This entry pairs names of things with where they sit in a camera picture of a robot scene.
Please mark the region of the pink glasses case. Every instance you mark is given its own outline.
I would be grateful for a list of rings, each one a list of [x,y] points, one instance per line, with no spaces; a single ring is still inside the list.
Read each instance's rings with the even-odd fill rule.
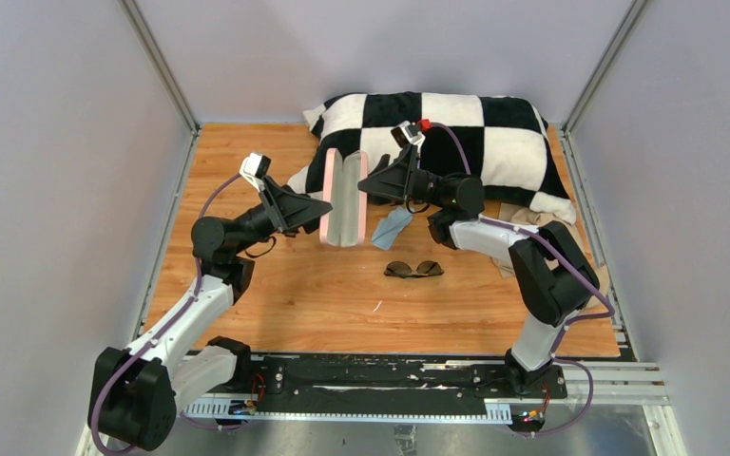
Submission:
[[[368,157],[363,151],[343,158],[336,148],[326,151],[322,198],[333,206],[320,218],[319,240],[334,247],[355,247],[364,242],[367,194],[358,183],[368,176]]]

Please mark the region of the blue lens cloth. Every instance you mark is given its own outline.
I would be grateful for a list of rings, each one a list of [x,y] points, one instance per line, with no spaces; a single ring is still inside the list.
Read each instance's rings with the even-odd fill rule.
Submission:
[[[371,237],[374,247],[388,251],[400,233],[412,222],[413,214],[405,207],[394,208],[386,218],[382,218]]]

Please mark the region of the dark aviator sunglasses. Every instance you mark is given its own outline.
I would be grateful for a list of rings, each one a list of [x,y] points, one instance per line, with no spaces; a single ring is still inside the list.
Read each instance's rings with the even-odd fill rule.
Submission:
[[[443,274],[444,270],[441,265],[433,260],[421,261],[415,267],[411,267],[404,261],[392,261],[384,270],[384,276],[402,279],[425,278]]]

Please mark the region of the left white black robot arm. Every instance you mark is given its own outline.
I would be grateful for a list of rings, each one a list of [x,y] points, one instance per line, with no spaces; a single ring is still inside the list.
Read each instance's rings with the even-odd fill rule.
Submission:
[[[188,358],[198,337],[230,310],[250,285],[255,259],[248,248],[276,234],[295,235],[332,211],[330,202],[255,178],[260,203],[236,218],[201,214],[192,226],[195,276],[182,297],[153,327],[123,348],[96,358],[86,424],[96,449],[113,454],[105,437],[124,444],[120,454],[151,451],[176,419],[211,389],[246,390],[253,380],[250,349],[227,337]]]

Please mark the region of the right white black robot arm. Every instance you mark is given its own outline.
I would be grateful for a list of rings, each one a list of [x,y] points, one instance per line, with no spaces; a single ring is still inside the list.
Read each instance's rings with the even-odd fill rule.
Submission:
[[[357,187],[385,200],[437,207],[428,217],[436,243],[511,267],[528,315],[505,355],[503,380],[517,396],[539,389],[568,326],[584,318],[592,298],[604,297],[599,278],[567,227],[558,221],[536,226],[484,216],[482,181],[465,172],[440,176],[422,169],[414,145]]]

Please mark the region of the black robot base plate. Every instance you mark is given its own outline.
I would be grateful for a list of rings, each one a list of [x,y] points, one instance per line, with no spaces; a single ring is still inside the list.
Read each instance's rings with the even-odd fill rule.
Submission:
[[[214,387],[260,418],[307,417],[398,421],[514,421],[517,411],[567,398],[561,367],[552,368],[525,394],[503,380],[505,356],[417,353],[275,353],[251,356],[247,374]]]

